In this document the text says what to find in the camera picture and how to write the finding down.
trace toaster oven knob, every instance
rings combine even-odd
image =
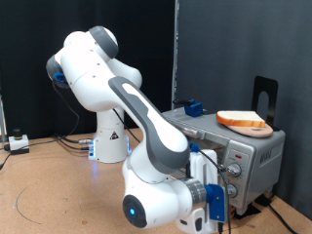
[[[238,164],[231,164],[226,170],[234,177],[239,176],[242,172],[241,167]]]
[[[230,198],[236,197],[237,188],[233,184],[229,183],[227,184],[227,193]]]

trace metal stand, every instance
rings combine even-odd
[[[3,106],[2,106],[2,96],[0,95],[0,128],[1,128],[1,136],[2,142],[6,142],[6,130],[4,128],[4,115],[3,115]]]

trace blue clip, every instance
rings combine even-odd
[[[197,143],[193,143],[191,141],[189,143],[189,148],[191,149],[191,152],[198,153],[199,152],[199,145]]]
[[[58,84],[60,86],[65,87],[65,88],[69,88],[69,86],[65,84],[66,78],[65,78],[64,73],[56,72],[53,75],[53,78],[58,82]]]
[[[207,203],[210,204],[210,219],[225,222],[224,190],[220,185],[205,185],[207,191]]]
[[[185,114],[197,117],[204,113],[203,111],[203,102],[195,103],[195,99],[190,100],[192,105],[184,105]]]

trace warning label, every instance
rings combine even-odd
[[[114,132],[112,134],[112,136],[110,137],[110,139],[116,139],[116,138],[119,138],[118,135],[116,134],[116,132]]]

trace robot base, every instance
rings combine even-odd
[[[102,163],[118,163],[128,156],[128,136],[124,128],[115,130],[101,129],[95,134],[94,144],[90,145],[90,160],[98,160]]]

